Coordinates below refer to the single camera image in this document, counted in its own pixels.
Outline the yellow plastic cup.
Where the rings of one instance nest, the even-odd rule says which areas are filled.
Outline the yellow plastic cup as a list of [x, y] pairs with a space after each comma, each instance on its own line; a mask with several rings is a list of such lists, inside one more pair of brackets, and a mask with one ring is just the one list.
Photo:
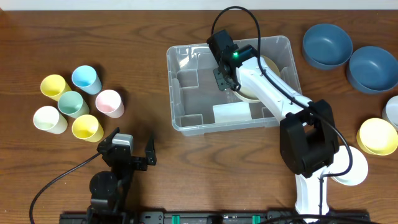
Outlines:
[[98, 142], [102, 139], [104, 130], [96, 117], [85, 114], [74, 120], [72, 133], [78, 139], [88, 142]]
[[45, 96], [59, 101], [64, 93], [71, 91], [71, 88], [62, 76], [53, 74], [42, 80], [40, 90]]

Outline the beige large bowl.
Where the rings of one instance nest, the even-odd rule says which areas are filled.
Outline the beige large bowl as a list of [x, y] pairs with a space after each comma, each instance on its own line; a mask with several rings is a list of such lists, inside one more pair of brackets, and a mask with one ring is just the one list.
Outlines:
[[[280, 77], [280, 72], [277, 67], [277, 65], [268, 57], [261, 55], [261, 57], [265, 60], [266, 64], [268, 67], [278, 76]], [[248, 102], [248, 103], [259, 103], [260, 100], [258, 97], [248, 88], [241, 87], [239, 91], [234, 91], [233, 92], [236, 97], [238, 97], [240, 100]]]

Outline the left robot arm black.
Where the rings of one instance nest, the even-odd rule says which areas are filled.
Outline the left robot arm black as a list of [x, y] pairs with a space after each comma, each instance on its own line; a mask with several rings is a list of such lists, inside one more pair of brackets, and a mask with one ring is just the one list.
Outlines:
[[157, 163], [154, 136], [149, 137], [144, 157], [133, 156], [133, 149], [133, 136], [121, 134], [119, 128], [98, 144], [97, 151], [111, 170], [90, 180], [87, 223], [137, 223], [136, 213], [125, 209], [125, 204], [134, 173]]

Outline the light blue plastic cup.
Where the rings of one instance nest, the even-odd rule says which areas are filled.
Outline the light blue plastic cup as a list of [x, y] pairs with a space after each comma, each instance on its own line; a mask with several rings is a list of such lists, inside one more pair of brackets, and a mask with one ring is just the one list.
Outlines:
[[102, 89], [102, 84], [96, 70], [89, 65], [77, 67], [72, 73], [72, 82], [84, 92], [95, 95]]

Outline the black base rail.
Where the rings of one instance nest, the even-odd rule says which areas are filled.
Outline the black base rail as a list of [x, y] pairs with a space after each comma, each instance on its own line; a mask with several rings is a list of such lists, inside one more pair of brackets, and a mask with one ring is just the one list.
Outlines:
[[59, 224], [125, 223], [125, 224], [258, 224], [258, 223], [371, 223], [368, 213], [329, 212], [309, 218], [288, 210], [266, 213], [163, 213], [142, 212], [111, 215], [103, 213], [63, 213]]

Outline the yellow plastic cup lower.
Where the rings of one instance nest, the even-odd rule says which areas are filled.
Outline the yellow plastic cup lower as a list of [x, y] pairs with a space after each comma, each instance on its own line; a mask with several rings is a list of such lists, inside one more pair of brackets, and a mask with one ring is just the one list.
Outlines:
[[98, 142], [102, 139], [104, 130], [96, 117], [85, 114], [74, 120], [72, 133], [78, 139], [88, 142]]

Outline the clear plastic storage bin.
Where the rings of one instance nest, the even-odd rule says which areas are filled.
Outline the clear plastic storage bin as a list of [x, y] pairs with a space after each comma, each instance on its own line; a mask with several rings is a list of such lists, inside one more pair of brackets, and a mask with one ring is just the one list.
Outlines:
[[166, 56], [172, 126], [183, 135], [278, 126], [261, 102], [249, 103], [252, 120], [215, 123], [214, 105], [242, 100], [230, 89], [219, 90], [213, 74], [218, 65], [207, 44], [173, 46]]

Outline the yellow small bowl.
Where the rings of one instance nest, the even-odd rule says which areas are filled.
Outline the yellow small bowl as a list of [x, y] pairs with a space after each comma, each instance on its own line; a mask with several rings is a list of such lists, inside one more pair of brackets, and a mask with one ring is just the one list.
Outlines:
[[397, 149], [397, 131], [380, 118], [367, 119], [359, 128], [356, 140], [368, 154], [387, 156]]

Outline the yellow plastic cup upper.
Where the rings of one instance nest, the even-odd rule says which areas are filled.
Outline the yellow plastic cup upper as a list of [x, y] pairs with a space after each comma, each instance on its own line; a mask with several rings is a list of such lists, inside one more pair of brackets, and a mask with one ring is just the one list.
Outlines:
[[59, 101], [64, 93], [71, 91], [71, 88], [62, 76], [53, 74], [42, 80], [40, 90], [45, 96]]

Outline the green plastic cup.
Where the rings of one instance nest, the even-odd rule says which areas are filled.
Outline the green plastic cup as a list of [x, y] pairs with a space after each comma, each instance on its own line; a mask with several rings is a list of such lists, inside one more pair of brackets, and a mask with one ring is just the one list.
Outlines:
[[90, 113], [87, 103], [76, 91], [65, 92], [58, 101], [58, 109], [63, 114], [75, 119]]

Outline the grey small bowl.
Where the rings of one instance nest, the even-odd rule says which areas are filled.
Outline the grey small bowl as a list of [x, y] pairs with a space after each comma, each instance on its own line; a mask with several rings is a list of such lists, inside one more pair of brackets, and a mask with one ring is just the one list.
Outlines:
[[390, 123], [396, 131], [398, 130], [398, 96], [388, 100], [382, 110], [382, 119]]

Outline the dark blue bowl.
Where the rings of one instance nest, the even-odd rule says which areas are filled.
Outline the dark blue bowl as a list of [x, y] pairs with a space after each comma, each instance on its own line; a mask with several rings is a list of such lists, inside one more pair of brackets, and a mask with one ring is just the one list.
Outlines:
[[397, 86], [397, 59], [380, 47], [361, 47], [352, 54], [346, 77], [362, 93], [387, 92]]
[[344, 65], [353, 53], [350, 36], [334, 24], [317, 24], [303, 37], [302, 54], [309, 65], [333, 70]]

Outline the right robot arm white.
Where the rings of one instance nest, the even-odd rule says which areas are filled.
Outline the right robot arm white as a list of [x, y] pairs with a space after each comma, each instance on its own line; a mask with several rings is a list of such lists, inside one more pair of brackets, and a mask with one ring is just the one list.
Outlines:
[[218, 88], [248, 89], [279, 122], [280, 154], [296, 178], [293, 221], [324, 220], [329, 212], [326, 170], [338, 152], [331, 106], [324, 100], [313, 102], [289, 87], [261, 57], [260, 46], [240, 47], [225, 30], [213, 32], [206, 43], [218, 64], [214, 70]]

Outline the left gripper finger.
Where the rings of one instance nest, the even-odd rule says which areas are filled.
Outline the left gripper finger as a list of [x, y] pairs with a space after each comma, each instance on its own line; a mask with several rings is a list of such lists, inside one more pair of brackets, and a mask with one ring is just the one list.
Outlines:
[[147, 145], [145, 148], [145, 154], [146, 154], [147, 165], [155, 166], [157, 163], [157, 158], [156, 158], [156, 153], [155, 153], [155, 144], [154, 144], [154, 134], [153, 133], [150, 135], [150, 138], [147, 142]]
[[107, 136], [106, 138], [104, 138], [99, 144], [98, 147], [99, 148], [112, 148], [113, 143], [113, 137], [115, 137], [115, 135], [117, 135], [117, 133], [120, 132], [120, 128], [117, 127], [109, 136]]

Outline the white plastic cup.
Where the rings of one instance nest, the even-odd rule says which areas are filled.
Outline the white plastic cup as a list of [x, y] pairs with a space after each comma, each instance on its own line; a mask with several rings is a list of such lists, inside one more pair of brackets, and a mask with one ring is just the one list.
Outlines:
[[62, 134], [68, 127], [67, 120], [53, 106], [43, 106], [39, 108], [33, 117], [34, 126], [52, 134]]

